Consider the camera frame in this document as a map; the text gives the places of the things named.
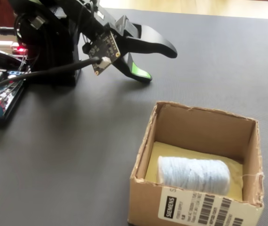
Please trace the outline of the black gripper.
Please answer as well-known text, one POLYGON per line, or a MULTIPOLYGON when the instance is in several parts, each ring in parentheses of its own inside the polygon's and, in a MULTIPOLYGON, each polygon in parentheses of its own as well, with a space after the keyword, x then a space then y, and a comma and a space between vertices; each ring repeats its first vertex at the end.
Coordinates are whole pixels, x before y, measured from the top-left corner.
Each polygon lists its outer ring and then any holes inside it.
POLYGON ((94 13, 94 53, 117 59, 113 65, 126 77, 150 83, 152 76, 140 69, 131 53, 159 53, 168 58, 178 56, 174 45, 153 28, 133 24, 123 15, 116 20, 105 10, 94 13))

